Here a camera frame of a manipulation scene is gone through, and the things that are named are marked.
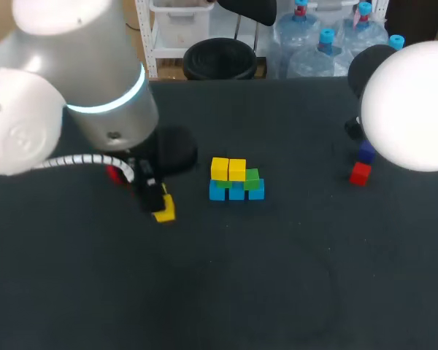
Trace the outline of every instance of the black table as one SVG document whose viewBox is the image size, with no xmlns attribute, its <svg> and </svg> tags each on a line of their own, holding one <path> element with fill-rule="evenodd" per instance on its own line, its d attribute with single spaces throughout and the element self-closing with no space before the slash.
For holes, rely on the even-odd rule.
<svg viewBox="0 0 438 350">
<path fill-rule="evenodd" d="M 343 79 L 154 83 L 199 164 L 158 225 L 101 166 L 0 177 L 0 349 L 438 349 L 438 173 L 349 184 Z M 90 151 L 66 117 L 57 154 Z M 210 202 L 213 156 L 263 202 Z"/>
</svg>

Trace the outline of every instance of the white sphere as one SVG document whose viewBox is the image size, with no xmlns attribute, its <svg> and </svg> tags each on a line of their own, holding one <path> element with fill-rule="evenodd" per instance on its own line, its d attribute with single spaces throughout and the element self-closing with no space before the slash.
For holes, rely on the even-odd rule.
<svg viewBox="0 0 438 350">
<path fill-rule="evenodd" d="M 65 100 L 47 80 L 0 69 L 0 175 L 43 162 L 58 143 Z"/>
<path fill-rule="evenodd" d="M 14 0 L 13 17 L 22 31 L 58 35 L 93 22 L 114 0 Z"/>
<path fill-rule="evenodd" d="M 438 171 L 438 42 L 406 47 L 381 64 L 365 88 L 361 122 L 387 160 Z"/>
</svg>

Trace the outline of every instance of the toy block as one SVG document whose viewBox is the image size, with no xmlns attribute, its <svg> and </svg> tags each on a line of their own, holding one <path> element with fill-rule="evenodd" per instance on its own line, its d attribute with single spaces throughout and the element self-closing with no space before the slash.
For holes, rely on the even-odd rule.
<svg viewBox="0 0 438 350">
<path fill-rule="evenodd" d="M 228 199 L 230 201 L 244 201 L 245 190 L 243 182 L 232 182 L 232 188 L 228 191 Z"/>
<path fill-rule="evenodd" d="M 260 179 L 260 186 L 257 190 L 248 191 L 248 199 L 250 201 L 262 201 L 264 199 L 264 180 Z"/>
<path fill-rule="evenodd" d="M 175 220 L 175 204 L 171 195 L 164 195 L 166 210 L 153 213 L 157 222 L 168 222 Z"/>
<path fill-rule="evenodd" d="M 375 155 L 376 151 L 373 146 L 367 140 L 363 141 L 358 151 L 358 161 L 370 165 L 373 163 Z"/>
<path fill-rule="evenodd" d="M 358 186 L 365 186 L 371 171 L 371 166 L 357 162 L 356 166 L 353 167 L 352 174 L 350 175 L 350 183 L 357 184 Z"/>
<path fill-rule="evenodd" d="M 245 182 L 247 178 L 247 161 L 245 159 L 230 159 L 228 163 L 228 180 Z"/>
<path fill-rule="evenodd" d="M 218 182 L 215 180 L 210 181 L 210 200 L 211 201 L 225 201 L 226 189 L 219 188 Z"/>
<path fill-rule="evenodd" d="M 216 181 L 219 188 L 232 188 L 232 181 Z"/>
<path fill-rule="evenodd" d="M 227 181 L 228 159 L 214 157 L 211 162 L 211 180 Z"/>
<path fill-rule="evenodd" d="M 258 169 L 247 169 L 244 183 L 245 191 L 257 190 L 260 188 L 260 174 Z"/>
</svg>

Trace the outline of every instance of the blue bottle cap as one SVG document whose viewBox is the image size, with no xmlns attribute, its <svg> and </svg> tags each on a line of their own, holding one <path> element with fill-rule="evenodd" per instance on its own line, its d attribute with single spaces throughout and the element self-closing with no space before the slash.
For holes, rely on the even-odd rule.
<svg viewBox="0 0 438 350">
<path fill-rule="evenodd" d="M 369 2 L 361 2 L 360 4 L 358 4 L 358 11 L 360 12 L 360 15 L 362 16 L 367 16 L 370 13 L 372 13 L 372 4 L 370 4 Z"/>
<path fill-rule="evenodd" d="M 389 38 L 389 46 L 398 51 L 404 47 L 405 42 L 406 39 L 402 35 L 391 35 Z"/>
<path fill-rule="evenodd" d="M 334 41 L 334 30 L 331 28 L 323 28 L 320 33 L 321 44 L 332 44 Z"/>
</svg>

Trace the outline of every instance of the white cable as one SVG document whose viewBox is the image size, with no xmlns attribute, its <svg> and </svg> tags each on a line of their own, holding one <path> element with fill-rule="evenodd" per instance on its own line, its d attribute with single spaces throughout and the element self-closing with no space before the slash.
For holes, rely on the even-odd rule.
<svg viewBox="0 0 438 350">
<path fill-rule="evenodd" d="M 34 166 L 33 169 L 54 168 L 56 166 L 72 166 L 75 164 L 102 164 L 119 168 L 128 182 L 133 182 L 134 171 L 127 163 L 108 155 L 66 155 L 48 159 L 45 162 Z"/>
</svg>

